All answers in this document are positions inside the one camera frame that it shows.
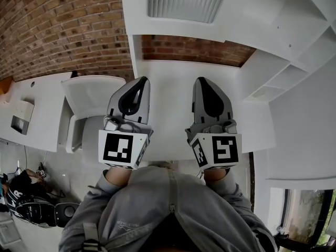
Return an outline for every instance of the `person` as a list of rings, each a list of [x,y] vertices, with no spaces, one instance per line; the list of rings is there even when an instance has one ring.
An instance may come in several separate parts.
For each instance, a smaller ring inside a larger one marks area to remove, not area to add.
[[[52,191],[52,188],[43,180],[43,178],[34,171],[26,169],[15,176],[10,183],[4,182],[1,184],[3,195],[7,199],[7,207],[9,211],[18,218],[27,219],[25,214],[17,211],[18,203],[24,200],[30,200],[33,197],[45,199],[52,202],[51,197],[47,194]]]
[[[95,251],[277,251],[230,169],[205,170],[204,179],[157,166],[105,170],[64,228],[59,251],[92,243]]]

